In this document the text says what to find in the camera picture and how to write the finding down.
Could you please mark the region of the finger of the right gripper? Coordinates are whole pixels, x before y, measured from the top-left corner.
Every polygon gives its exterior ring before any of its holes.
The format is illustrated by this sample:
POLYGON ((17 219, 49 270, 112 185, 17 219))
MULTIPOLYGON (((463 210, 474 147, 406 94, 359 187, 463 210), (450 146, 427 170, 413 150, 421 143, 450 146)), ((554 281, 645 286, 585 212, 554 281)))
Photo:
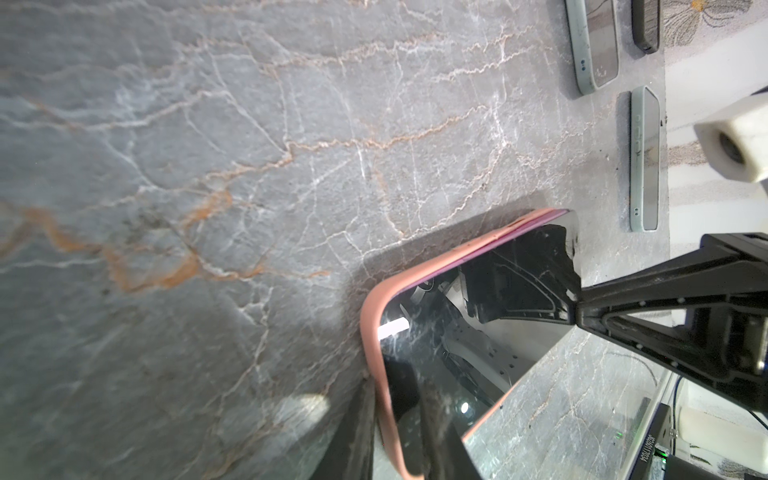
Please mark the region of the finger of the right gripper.
POLYGON ((767 408, 767 236, 697 250, 584 289, 577 325, 750 411, 767 408))

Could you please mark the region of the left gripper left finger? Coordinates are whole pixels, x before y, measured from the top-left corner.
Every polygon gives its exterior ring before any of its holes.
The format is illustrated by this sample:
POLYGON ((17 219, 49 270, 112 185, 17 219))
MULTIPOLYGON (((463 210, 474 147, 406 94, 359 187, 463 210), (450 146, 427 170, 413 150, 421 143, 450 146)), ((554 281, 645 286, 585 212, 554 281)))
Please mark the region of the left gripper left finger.
POLYGON ((371 480, 376 415, 373 378, 364 378, 311 480, 371 480))

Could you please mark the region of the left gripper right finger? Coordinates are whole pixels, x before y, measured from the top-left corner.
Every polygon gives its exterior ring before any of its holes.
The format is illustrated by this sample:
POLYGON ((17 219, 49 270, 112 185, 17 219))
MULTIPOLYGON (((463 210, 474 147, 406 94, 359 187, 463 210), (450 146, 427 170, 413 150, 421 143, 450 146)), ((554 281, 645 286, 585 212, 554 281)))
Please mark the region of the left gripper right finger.
POLYGON ((422 468, 426 479, 480 480, 451 421, 448 402, 436 389, 420 392, 422 468))

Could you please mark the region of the light blue case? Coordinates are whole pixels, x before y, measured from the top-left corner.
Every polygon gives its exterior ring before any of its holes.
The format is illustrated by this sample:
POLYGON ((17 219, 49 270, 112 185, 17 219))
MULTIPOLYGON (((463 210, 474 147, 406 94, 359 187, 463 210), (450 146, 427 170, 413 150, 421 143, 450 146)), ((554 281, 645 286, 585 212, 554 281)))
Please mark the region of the light blue case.
POLYGON ((659 227, 661 108, 647 86, 632 91, 630 105, 630 228, 654 232, 659 227))
POLYGON ((620 70, 616 12, 612 0, 565 1, 579 91, 590 95, 620 70))

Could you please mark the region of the black phone case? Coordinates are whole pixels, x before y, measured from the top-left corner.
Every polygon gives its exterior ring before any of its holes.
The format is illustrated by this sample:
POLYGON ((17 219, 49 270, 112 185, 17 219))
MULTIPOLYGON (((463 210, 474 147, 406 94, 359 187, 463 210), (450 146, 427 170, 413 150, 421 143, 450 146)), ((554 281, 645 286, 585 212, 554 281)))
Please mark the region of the black phone case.
POLYGON ((660 0, 632 0, 632 33, 635 45, 646 54, 660 47, 660 0))

